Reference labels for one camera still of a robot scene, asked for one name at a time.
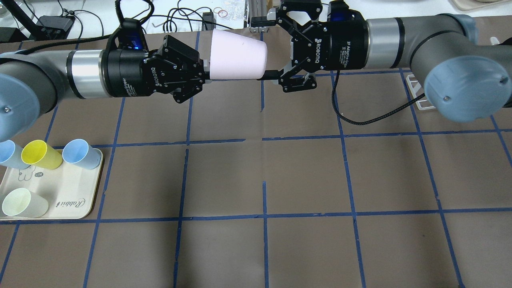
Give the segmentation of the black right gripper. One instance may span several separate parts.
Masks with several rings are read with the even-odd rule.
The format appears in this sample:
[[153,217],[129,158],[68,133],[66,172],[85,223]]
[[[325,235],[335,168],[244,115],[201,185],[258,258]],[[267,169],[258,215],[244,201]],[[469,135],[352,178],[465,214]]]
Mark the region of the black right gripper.
[[282,0],[274,20],[251,18],[251,28],[277,25],[291,37],[290,62],[281,70],[266,70],[258,81],[274,80],[289,93],[315,89],[318,71],[364,68],[369,51],[366,20],[321,22],[323,7],[320,0]]

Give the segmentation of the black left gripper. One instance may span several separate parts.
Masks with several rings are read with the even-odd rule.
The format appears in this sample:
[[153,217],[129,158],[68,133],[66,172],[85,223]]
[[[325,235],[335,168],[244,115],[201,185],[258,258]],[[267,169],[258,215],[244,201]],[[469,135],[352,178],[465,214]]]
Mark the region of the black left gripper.
[[109,42],[101,57],[106,91],[113,97],[170,94],[177,103],[202,91],[204,61],[197,50],[166,35],[157,50],[119,48]]

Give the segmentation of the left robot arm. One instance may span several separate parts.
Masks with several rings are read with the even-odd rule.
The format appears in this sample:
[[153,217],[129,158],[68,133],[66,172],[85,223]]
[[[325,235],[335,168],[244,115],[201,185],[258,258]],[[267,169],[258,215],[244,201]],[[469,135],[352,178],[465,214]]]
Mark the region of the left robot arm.
[[0,138],[28,130],[62,100],[170,94],[183,103],[202,91],[210,67],[197,50],[166,35],[149,50],[143,36],[114,36],[103,50],[20,50],[1,54]]

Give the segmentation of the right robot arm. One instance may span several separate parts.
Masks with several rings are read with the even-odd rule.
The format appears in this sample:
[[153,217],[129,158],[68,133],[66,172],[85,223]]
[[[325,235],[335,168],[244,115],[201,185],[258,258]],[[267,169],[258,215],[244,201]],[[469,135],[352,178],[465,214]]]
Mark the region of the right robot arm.
[[279,26],[291,37],[291,61],[264,73],[284,92],[316,87],[324,71],[410,68],[424,97],[453,122],[472,122],[511,107],[511,40],[478,45],[475,20],[438,14],[364,19],[343,0],[282,0],[251,28]]

